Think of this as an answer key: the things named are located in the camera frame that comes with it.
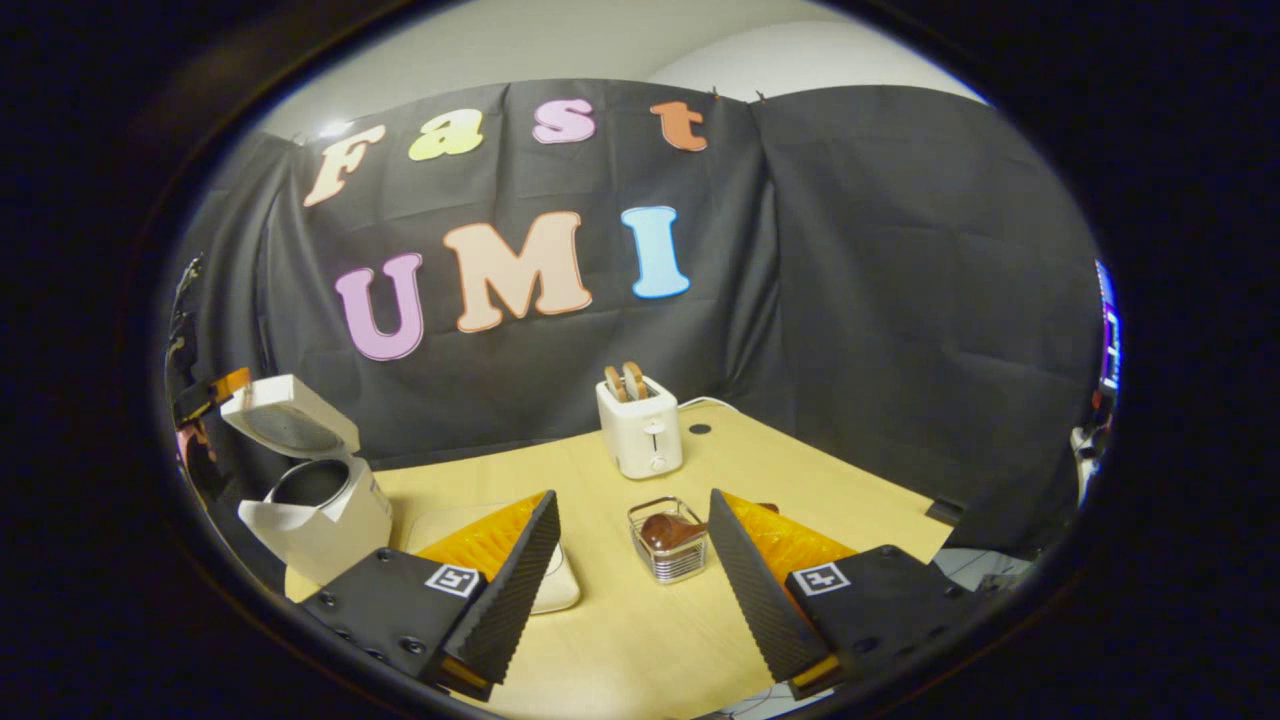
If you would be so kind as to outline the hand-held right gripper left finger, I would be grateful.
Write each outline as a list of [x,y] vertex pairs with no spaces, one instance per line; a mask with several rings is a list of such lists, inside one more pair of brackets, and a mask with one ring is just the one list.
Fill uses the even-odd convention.
[[302,606],[378,662],[486,701],[506,679],[559,538],[557,493],[547,489],[417,553],[374,550]]

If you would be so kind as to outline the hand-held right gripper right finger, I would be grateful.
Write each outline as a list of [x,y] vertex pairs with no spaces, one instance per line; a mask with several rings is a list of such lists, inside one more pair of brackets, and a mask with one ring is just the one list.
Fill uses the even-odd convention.
[[799,700],[896,673],[991,602],[897,546],[858,552],[722,489],[709,536],[772,678]]

